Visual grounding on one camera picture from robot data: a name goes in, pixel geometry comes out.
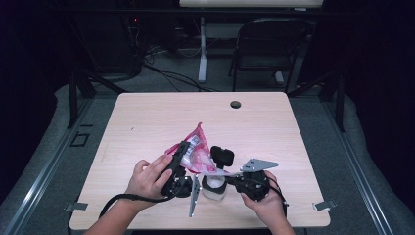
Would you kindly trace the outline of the clear jar with black lid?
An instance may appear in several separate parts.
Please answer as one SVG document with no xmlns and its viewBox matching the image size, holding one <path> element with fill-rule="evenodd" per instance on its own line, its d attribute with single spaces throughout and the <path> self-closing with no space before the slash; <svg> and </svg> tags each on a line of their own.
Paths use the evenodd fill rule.
<svg viewBox="0 0 415 235">
<path fill-rule="evenodd" d="M 210 148 L 210 156 L 216 163 L 216 167 L 224 169 L 226 166 L 231 166 L 234 162 L 234 153 L 228 149 L 222 149 L 218 146 Z M 225 177 L 222 175 L 208 175 L 203 177 L 202 181 L 203 194 L 205 197 L 221 201 L 226 194 L 227 183 Z"/>
</svg>

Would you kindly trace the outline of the black folding chair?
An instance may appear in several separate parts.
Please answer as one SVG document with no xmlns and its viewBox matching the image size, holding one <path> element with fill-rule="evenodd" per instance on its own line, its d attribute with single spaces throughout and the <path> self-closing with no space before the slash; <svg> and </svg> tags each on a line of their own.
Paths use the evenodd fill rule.
<svg viewBox="0 0 415 235">
<path fill-rule="evenodd" d="M 289 91 L 300 45 L 312 33 L 312 24 L 300 19 L 261 18 L 239 30 L 228 75 L 236 90 L 239 71 L 286 71 Z"/>
</svg>

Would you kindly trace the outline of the white desk leg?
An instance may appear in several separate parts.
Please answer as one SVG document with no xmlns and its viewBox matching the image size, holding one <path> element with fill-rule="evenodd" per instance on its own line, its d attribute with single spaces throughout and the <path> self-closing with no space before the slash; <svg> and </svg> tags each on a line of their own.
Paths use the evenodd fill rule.
<svg viewBox="0 0 415 235">
<path fill-rule="evenodd" d="M 200 57 L 198 81 L 200 83 L 205 83 L 207 81 L 208 58 L 207 58 L 207 42 L 206 42 L 206 23 L 205 23 L 204 18 L 201 18 L 201 21 L 200 21 L 200 39 L 201 39 L 201 57 Z"/>
</svg>

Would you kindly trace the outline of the person's right hand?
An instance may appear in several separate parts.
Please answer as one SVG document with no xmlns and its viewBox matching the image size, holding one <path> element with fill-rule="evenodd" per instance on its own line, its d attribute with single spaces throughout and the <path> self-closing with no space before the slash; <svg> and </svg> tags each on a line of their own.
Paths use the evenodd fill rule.
<svg viewBox="0 0 415 235">
<path fill-rule="evenodd" d="M 283 209 L 283 200 L 281 196 L 276 192 L 279 186 L 276 184 L 276 177 L 269 171 L 265 171 L 271 189 L 267 196 L 259 202 L 251 200 L 246 194 L 242 193 L 241 197 L 244 204 L 251 210 L 253 210 L 258 218 L 270 228 L 272 225 L 282 224 L 287 221 L 287 218 Z"/>
</svg>

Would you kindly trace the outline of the pink printed plastic bag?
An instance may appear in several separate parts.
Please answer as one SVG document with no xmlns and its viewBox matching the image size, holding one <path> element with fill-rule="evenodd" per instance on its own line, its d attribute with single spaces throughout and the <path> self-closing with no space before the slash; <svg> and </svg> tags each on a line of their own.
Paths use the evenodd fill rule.
<svg viewBox="0 0 415 235">
<path fill-rule="evenodd" d="M 197 127 L 185 137 L 185 141 L 189 142 L 190 146 L 180 162 L 181 166 L 193 173 L 200 173 L 202 175 L 231 175 L 231 172 L 219 169 L 215 166 L 210 156 L 208 142 L 200 122 Z"/>
</svg>

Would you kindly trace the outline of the person's left hand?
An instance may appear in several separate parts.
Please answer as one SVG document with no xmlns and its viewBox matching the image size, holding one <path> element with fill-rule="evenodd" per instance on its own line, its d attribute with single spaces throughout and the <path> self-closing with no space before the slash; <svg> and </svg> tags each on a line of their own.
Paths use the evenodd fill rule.
<svg viewBox="0 0 415 235">
<path fill-rule="evenodd" d="M 161 190 L 172 174 L 172 170 L 167 169 L 171 161 L 172 155 L 161 155 L 151 163 L 140 160 L 133 169 L 125 193 L 161 199 Z"/>
</svg>

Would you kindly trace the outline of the black metal stand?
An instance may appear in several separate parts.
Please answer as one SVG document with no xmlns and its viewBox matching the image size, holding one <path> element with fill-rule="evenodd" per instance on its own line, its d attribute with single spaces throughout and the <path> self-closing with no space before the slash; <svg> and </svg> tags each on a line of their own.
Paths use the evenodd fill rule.
<svg viewBox="0 0 415 235">
<path fill-rule="evenodd" d="M 344 128 L 344 106 L 345 106 L 345 87 L 346 78 L 344 72 L 340 70 L 330 71 L 317 79 L 306 83 L 300 88 L 288 93 L 290 98 L 299 96 L 299 94 L 309 90 L 317 84 L 323 84 L 323 88 L 318 94 L 318 98 L 321 102 L 330 102 L 333 95 L 336 95 L 335 106 L 335 123 L 341 132 L 345 131 Z"/>
<path fill-rule="evenodd" d="M 78 120 L 77 92 L 80 92 L 84 98 L 92 99 L 96 96 L 97 91 L 92 82 L 98 82 L 101 85 L 114 91 L 116 94 L 125 93 L 126 90 L 118 87 L 110 81 L 91 70 L 74 70 L 69 77 L 69 125 L 72 128 Z"/>
</svg>

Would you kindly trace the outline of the grey metal floor rail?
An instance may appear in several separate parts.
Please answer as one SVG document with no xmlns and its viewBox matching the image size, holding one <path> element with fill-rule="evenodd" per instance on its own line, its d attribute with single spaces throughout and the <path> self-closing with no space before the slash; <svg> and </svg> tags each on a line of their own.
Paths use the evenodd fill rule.
<svg viewBox="0 0 415 235">
<path fill-rule="evenodd" d="M 93 99 L 80 102 L 78 119 L 69 123 L 69 103 L 59 101 L 52 120 L 22 176 L 0 206 L 0 235 L 23 235 L 69 150 L 70 141 L 88 115 Z"/>
<path fill-rule="evenodd" d="M 359 194 L 362 197 L 365 207 L 368 210 L 372 221 L 378 231 L 378 234 L 394 235 L 392 227 L 388 222 L 371 185 L 369 184 L 366 174 L 364 173 L 363 168 L 358 161 L 357 155 L 355 154 L 355 151 L 353 150 L 346 133 L 341 131 L 337 125 L 333 105 L 331 103 L 323 102 L 322 107 L 343 146 L 343 149 L 346 153 L 346 162 L 348 168 L 358 188 Z"/>
</svg>

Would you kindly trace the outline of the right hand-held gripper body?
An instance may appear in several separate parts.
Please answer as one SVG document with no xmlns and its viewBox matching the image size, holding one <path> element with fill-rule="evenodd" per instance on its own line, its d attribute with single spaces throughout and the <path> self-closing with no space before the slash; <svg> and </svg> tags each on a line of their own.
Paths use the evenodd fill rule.
<svg viewBox="0 0 415 235">
<path fill-rule="evenodd" d="M 262 200 L 269 192 L 270 184 L 266 169 L 278 166 L 275 162 L 249 159 L 236 177 L 236 189 L 246 194 L 253 201 Z"/>
</svg>

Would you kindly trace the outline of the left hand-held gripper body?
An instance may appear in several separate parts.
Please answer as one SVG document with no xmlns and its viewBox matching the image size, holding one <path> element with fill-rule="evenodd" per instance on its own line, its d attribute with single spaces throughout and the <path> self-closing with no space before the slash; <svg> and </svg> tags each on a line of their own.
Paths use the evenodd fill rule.
<svg viewBox="0 0 415 235">
<path fill-rule="evenodd" d="M 180 165 L 172 171 L 170 178 L 161 189 L 161 193 L 170 199 L 189 197 L 189 216 L 193 217 L 201 190 L 199 175 L 187 176 L 186 169 Z"/>
</svg>

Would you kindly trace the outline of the grey tape strip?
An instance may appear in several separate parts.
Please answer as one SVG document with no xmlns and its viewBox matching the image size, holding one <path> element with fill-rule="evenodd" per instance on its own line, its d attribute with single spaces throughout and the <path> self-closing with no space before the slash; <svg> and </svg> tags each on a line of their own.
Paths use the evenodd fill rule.
<svg viewBox="0 0 415 235">
<path fill-rule="evenodd" d="M 85 211 L 88 205 L 85 203 L 68 203 L 64 207 L 66 212 Z"/>
<path fill-rule="evenodd" d="M 323 201 L 320 203 L 313 203 L 313 208 L 319 212 L 321 211 L 329 211 L 330 209 L 334 208 L 337 203 L 334 200 Z"/>
</svg>

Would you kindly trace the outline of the black equipment with red light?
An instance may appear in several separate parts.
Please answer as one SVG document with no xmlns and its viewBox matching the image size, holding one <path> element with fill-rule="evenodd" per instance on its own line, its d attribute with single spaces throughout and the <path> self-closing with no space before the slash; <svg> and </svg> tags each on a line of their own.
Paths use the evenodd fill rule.
<svg viewBox="0 0 415 235">
<path fill-rule="evenodd" d="M 135 76 L 141 72 L 142 56 L 132 45 L 121 17 L 90 14 L 74 15 L 73 19 L 97 73 Z"/>
</svg>

